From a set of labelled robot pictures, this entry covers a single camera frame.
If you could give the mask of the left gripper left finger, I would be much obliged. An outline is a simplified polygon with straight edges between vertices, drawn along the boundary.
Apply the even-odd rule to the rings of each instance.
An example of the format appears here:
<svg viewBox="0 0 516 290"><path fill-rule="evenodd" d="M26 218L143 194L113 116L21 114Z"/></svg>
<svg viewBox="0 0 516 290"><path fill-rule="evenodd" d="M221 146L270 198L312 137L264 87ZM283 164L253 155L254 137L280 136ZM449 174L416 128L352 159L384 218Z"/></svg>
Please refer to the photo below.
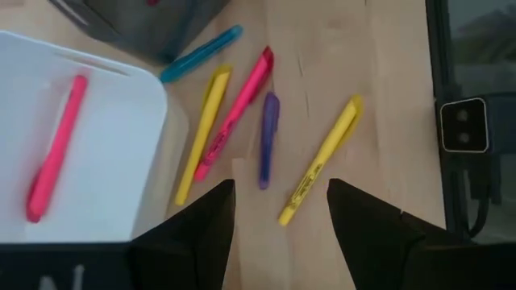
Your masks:
<svg viewBox="0 0 516 290"><path fill-rule="evenodd" d="M235 182L224 180L131 243L135 290L221 290L235 228Z"/></svg>

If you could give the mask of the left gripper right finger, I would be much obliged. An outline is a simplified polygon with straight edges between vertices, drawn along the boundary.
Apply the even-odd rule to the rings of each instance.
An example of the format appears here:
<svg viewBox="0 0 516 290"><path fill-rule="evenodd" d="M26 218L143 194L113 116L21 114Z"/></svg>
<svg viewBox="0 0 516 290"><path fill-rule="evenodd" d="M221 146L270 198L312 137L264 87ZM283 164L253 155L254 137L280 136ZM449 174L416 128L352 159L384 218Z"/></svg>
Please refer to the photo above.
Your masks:
<svg viewBox="0 0 516 290"><path fill-rule="evenodd" d="M327 202L335 236L357 290L399 290L406 260L420 242L444 242L447 231L341 180Z"/></svg>

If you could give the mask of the yellow highlighter marker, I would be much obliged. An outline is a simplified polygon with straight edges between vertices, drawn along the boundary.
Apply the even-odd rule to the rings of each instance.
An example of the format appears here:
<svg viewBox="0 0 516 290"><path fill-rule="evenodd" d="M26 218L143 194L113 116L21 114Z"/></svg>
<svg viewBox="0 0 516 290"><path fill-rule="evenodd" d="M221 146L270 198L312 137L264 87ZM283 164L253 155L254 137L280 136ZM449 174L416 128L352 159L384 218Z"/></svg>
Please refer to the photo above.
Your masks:
<svg viewBox="0 0 516 290"><path fill-rule="evenodd" d="M364 112L364 102L359 94L352 95L340 116L335 121L334 126L328 133L302 177L296 190L285 204L284 209L279 215L278 222L281 226L287 226L294 214L297 212L307 193L312 188L319 173L331 156L342 146L354 132Z"/></svg>
<svg viewBox="0 0 516 290"><path fill-rule="evenodd" d="M202 157L204 146L206 145L214 120L217 117L218 109L227 90L232 70L233 67L231 65L223 64L214 71L210 79L203 98L198 129L174 198L175 205L184 205L187 200L189 189L194 179L194 173Z"/></svg>

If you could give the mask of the white plastic bin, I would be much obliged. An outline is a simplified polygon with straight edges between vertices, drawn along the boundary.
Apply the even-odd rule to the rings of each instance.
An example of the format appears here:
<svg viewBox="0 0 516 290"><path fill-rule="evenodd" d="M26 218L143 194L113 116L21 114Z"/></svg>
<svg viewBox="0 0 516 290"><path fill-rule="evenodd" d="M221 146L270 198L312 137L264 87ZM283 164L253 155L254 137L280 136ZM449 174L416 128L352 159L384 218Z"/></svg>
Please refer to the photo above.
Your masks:
<svg viewBox="0 0 516 290"><path fill-rule="evenodd" d="M49 211L25 204L72 88L89 85ZM126 242L164 220L189 125L150 72L0 31L0 244Z"/></svg>

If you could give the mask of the purple highlighter marker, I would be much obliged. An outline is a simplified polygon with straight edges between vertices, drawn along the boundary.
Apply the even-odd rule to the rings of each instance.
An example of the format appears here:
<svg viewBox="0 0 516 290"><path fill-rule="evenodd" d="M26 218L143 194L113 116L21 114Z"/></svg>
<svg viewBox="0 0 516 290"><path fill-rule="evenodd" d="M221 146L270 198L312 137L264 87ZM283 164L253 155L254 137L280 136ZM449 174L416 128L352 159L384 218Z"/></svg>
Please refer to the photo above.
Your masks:
<svg viewBox="0 0 516 290"><path fill-rule="evenodd" d="M279 115L279 98L275 93L268 92L264 101L260 135L259 188L261 190L269 186L271 178L273 141L278 128Z"/></svg>

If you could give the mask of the teal highlighter marker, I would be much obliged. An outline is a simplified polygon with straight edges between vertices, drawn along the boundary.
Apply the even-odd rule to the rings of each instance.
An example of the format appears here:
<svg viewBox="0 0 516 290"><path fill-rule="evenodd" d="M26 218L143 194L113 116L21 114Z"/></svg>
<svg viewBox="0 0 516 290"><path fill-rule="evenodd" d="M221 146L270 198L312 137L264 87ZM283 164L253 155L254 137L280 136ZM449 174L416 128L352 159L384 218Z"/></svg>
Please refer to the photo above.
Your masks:
<svg viewBox="0 0 516 290"><path fill-rule="evenodd" d="M163 83L178 81L197 67L206 63L223 49L229 47L238 40L242 34L243 27L241 25L230 27L209 42L194 49L190 54L173 61L160 74L160 81Z"/></svg>

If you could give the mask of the dark grey translucent bin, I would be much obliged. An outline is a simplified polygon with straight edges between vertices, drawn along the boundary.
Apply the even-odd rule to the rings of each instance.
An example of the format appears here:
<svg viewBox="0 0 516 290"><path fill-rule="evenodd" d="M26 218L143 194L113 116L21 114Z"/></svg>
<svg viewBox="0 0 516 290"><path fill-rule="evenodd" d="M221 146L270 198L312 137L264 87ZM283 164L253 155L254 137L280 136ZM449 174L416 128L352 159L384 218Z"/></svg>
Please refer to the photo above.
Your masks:
<svg viewBox="0 0 516 290"><path fill-rule="evenodd" d="M174 61L230 0L48 0L89 37L154 63Z"/></svg>

